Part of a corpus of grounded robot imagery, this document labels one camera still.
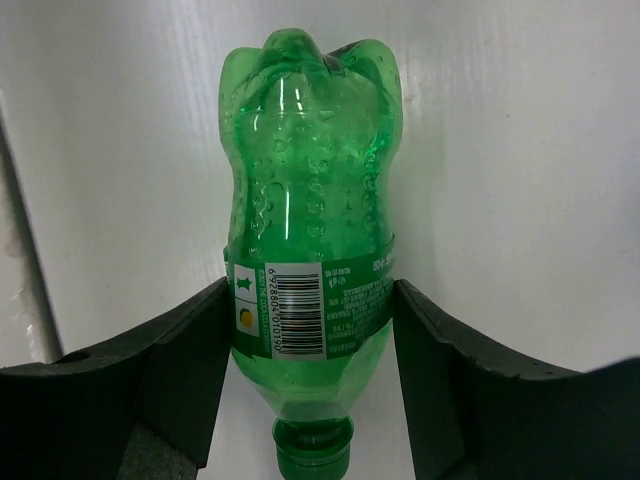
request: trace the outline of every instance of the bottle body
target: bottle body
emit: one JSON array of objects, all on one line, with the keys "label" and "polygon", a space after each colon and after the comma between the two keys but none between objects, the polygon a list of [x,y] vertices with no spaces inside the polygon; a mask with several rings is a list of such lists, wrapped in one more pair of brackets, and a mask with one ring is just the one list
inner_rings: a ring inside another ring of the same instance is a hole
[{"label": "bottle body", "polygon": [[221,80],[235,185],[233,356],[293,437],[322,422],[344,433],[335,422],[391,328],[386,182],[402,129],[397,67],[375,41],[334,53],[280,31],[262,50],[232,52]]}]

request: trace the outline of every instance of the green label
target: green label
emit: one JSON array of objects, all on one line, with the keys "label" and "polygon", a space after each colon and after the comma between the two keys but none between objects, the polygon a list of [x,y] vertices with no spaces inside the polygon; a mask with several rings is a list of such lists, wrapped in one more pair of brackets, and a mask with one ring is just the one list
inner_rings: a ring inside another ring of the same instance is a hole
[{"label": "green label", "polygon": [[392,249],[317,263],[230,259],[235,348],[303,361],[358,350],[391,317]]}]

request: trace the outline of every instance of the soda bottle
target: soda bottle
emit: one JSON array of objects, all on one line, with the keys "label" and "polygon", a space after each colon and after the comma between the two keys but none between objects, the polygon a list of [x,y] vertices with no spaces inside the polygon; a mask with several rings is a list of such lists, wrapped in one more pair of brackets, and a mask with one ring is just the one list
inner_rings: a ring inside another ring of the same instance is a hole
[{"label": "soda bottle", "polygon": [[376,40],[322,55],[305,32],[280,30],[222,69],[232,354],[278,416],[287,480],[343,477],[348,412],[389,337],[386,184],[401,98],[393,54]]}]

